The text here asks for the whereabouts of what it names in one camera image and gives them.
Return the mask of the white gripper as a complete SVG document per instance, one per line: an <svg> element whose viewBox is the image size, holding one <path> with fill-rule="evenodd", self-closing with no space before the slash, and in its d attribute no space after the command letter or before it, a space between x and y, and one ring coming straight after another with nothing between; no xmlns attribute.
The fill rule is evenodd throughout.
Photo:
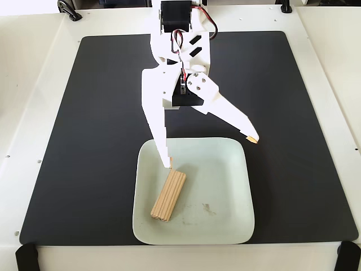
<svg viewBox="0 0 361 271"><path fill-rule="evenodd" d="M142 71L142 108L164 167L171 168L165 109L187 106L204 115L211 113L258 143L259 135L248 116L222 96L207 76L209 32L182 32L177 38L171 33L152 35L150 45L159 66Z"/></svg>

